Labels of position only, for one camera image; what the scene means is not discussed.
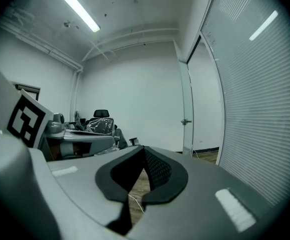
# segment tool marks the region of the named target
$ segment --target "ceiling fixture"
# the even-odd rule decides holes
[[[90,27],[93,32],[100,30],[97,23],[91,18],[91,16],[86,12],[86,10],[81,6],[77,0],[65,0],[70,7],[82,18],[82,20]]]
[[[251,37],[249,37],[250,41],[253,41],[257,36],[260,35],[262,31],[265,30],[266,27],[269,26],[271,22],[278,16],[278,12],[275,10],[269,17],[268,19],[265,20],[265,22],[256,30],[256,32],[253,33]]]

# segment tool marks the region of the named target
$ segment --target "open glass door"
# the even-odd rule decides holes
[[[184,118],[181,120],[181,123],[184,126],[183,154],[187,156],[192,156],[194,137],[194,110],[190,74],[187,63],[183,60],[183,56],[175,41],[174,45],[178,58],[184,101]]]

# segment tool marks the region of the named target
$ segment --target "window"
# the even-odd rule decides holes
[[[23,89],[24,91],[26,91],[33,99],[38,101],[38,96],[39,96],[39,91],[40,88],[37,87],[32,87],[29,85],[24,85],[21,83],[16,83],[16,82],[12,82],[12,84],[15,86],[16,90],[20,91],[21,89]]]

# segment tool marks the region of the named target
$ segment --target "floor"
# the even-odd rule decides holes
[[[193,153],[193,159],[199,158],[199,159],[215,164],[217,160],[217,155],[218,155],[218,150],[212,151],[212,152],[206,152],[206,153],[198,153],[198,154]],[[140,207],[141,198],[143,195],[145,195],[149,191],[150,191],[150,187],[149,187],[148,176],[145,170],[143,169],[133,189],[129,192],[129,197],[128,197],[129,210],[131,214],[131,222],[133,225],[135,225],[143,215],[143,211],[142,211],[143,208]]]

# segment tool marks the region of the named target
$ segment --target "white tape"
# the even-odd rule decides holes
[[[253,215],[243,207],[228,189],[217,191],[215,196],[225,209],[238,232],[242,232],[256,223],[256,219]]]
[[[61,170],[53,170],[51,173],[55,176],[62,176],[62,175],[66,175],[66,174],[72,174],[74,172],[76,172],[78,169],[76,166],[72,166],[69,168],[65,168],[65,169],[61,169]]]

